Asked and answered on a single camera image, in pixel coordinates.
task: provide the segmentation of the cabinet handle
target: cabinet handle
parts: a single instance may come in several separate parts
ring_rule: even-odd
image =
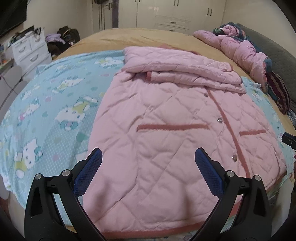
[[[25,46],[24,48],[20,49],[20,50],[19,50],[19,53],[24,52],[25,48],[26,48],[26,46]]]
[[[37,58],[38,58],[38,55],[39,54],[36,54],[36,56],[35,57],[33,57],[33,58],[31,58],[30,60],[31,60],[31,62],[34,62]]]

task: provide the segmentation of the gray quilted headboard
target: gray quilted headboard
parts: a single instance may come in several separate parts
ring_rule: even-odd
[[[272,70],[285,82],[291,97],[290,107],[296,113],[296,58],[264,35],[239,23],[237,25],[250,37],[250,41],[254,42],[263,53],[272,59]]]

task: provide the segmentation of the blue gripper pad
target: blue gripper pad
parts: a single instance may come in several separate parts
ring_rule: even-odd
[[[102,164],[102,159],[102,151],[98,149],[86,163],[79,175],[76,177],[73,188],[73,193],[76,198],[85,194],[94,175]]]
[[[195,163],[214,196],[222,197],[223,180],[211,164],[212,160],[202,148],[195,151]]]

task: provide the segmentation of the snap button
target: snap button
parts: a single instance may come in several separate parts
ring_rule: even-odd
[[[232,156],[232,160],[233,160],[233,161],[237,161],[237,155],[233,155],[233,156]]]

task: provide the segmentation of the bed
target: bed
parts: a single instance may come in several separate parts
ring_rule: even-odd
[[[161,30],[115,28],[81,40],[62,53],[58,60],[40,66],[35,79],[17,97],[2,121],[0,174],[6,188],[16,195],[22,207],[25,207],[35,174],[57,175],[64,169],[71,169],[85,157],[91,126],[100,102],[113,75],[123,66],[122,49],[128,46],[159,47],[163,44],[196,51],[233,66],[243,77],[247,93],[265,112],[287,162],[287,175],[279,180],[278,186],[269,194],[272,195],[284,180],[292,176],[295,153],[281,142],[281,136],[285,131],[296,135],[296,130],[289,117],[281,114],[274,101],[256,88],[244,70],[221,51],[193,36]],[[38,162],[41,157],[46,159],[42,165]],[[70,227],[61,203],[57,201],[57,204],[65,224]],[[187,240],[195,229],[195,226],[191,226],[188,230],[182,230],[185,233],[171,238]]]

